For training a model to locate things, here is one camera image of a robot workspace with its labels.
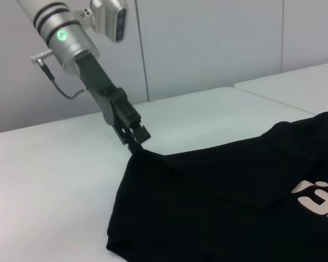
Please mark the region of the black shirt with FREE print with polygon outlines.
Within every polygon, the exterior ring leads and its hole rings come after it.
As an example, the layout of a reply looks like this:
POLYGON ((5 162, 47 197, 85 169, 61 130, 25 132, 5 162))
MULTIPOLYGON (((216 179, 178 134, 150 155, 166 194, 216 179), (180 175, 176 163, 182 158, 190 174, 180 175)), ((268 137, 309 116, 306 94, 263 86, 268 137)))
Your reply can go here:
POLYGON ((328 262, 328 112, 203 150, 134 153, 107 235, 127 262, 328 262))

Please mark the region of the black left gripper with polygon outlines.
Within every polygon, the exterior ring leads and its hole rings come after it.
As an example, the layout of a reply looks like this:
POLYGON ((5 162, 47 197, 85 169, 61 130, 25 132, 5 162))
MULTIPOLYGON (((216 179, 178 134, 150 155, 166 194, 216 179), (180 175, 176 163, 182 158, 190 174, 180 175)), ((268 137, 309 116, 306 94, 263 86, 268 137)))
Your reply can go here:
POLYGON ((123 145, 134 154, 151 135, 121 87, 116 87, 91 53, 76 60, 79 77, 98 104, 105 121, 113 126, 123 145))

